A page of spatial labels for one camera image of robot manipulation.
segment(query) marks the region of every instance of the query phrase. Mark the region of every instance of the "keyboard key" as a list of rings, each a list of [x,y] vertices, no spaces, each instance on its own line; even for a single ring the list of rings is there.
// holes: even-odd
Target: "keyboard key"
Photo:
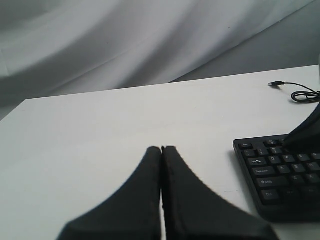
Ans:
[[[260,188],[285,187],[289,185],[289,182],[284,176],[258,178],[256,181]]]
[[[274,175],[276,173],[272,166],[252,168],[252,172],[255,176]]]
[[[269,161],[271,164],[281,164],[280,158],[278,156],[270,156]]]
[[[271,147],[270,150],[273,154],[282,154],[280,147]]]
[[[302,164],[292,164],[291,167],[296,173],[304,173],[306,171]]]
[[[310,161],[310,158],[307,154],[298,154],[297,157],[301,162]]]
[[[267,140],[264,143],[267,147],[275,147],[277,146],[279,143],[276,140]]]
[[[263,156],[268,156],[269,155],[268,150],[264,146],[258,147],[256,150],[257,150],[259,156],[263,157]]]
[[[319,189],[316,186],[304,186],[301,192],[306,199],[318,199],[320,197]]]
[[[285,202],[296,202],[300,200],[300,193],[295,188],[286,188],[281,190],[281,195]]]
[[[292,175],[289,177],[290,181],[293,183],[293,185],[303,185],[305,184],[305,180],[301,175]]]
[[[316,162],[308,162],[306,166],[311,172],[320,171],[320,166]]]
[[[320,153],[312,153],[311,156],[314,160],[320,160]]]
[[[261,196],[264,204],[276,204],[280,202],[280,197],[276,190],[262,190]]]
[[[239,147],[240,147],[242,150],[252,149],[252,144],[251,144],[251,143],[241,143],[241,144],[239,144]]]
[[[254,150],[244,150],[243,153],[247,158],[253,158],[256,156],[256,153]]]
[[[248,159],[248,163],[250,166],[264,166],[267,165],[267,161],[263,158],[250,158]]]
[[[283,155],[282,158],[286,163],[294,163],[296,161],[292,155]]]
[[[289,174],[291,172],[289,167],[286,165],[277,166],[277,168],[281,174]]]
[[[305,175],[306,179],[309,181],[311,184],[318,184],[320,183],[320,178],[317,174],[311,173],[311,174],[306,174]]]

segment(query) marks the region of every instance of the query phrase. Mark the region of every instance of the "white table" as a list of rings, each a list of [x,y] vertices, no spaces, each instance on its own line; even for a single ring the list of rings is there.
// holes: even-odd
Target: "white table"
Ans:
[[[149,146],[174,145],[212,190],[258,216],[233,140],[287,134],[316,104],[291,102],[290,81],[319,88],[309,66],[31,99],[0,122],[0,239],[55,239],[129,177]],[[318,240],[320,224],[274,224],[282,240]]]

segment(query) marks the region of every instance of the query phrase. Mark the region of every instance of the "ctrl key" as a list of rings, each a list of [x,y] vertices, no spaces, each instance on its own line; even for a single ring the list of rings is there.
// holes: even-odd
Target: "ctrl key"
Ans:
[[[284,176],[258,178],[256,181],[260,188],[285,187],[289,185]]]
[[[280,201],[280,197],[276,190],[262,190],[261,191],[262,202],[264,204],[277,204]]]

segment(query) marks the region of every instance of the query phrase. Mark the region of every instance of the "shift key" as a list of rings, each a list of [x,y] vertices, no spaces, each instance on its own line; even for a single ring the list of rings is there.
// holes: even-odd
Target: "shift key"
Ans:
[[[260,188],[285,187],[289,185],[288,180],[284,176],[258,178],[256,181]]]

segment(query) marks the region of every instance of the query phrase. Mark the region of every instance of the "draped white cloth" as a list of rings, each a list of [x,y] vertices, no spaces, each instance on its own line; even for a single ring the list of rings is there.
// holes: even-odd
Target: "draped white cloth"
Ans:
[[[0,101],[168,83],[311,2],[2,0]]]

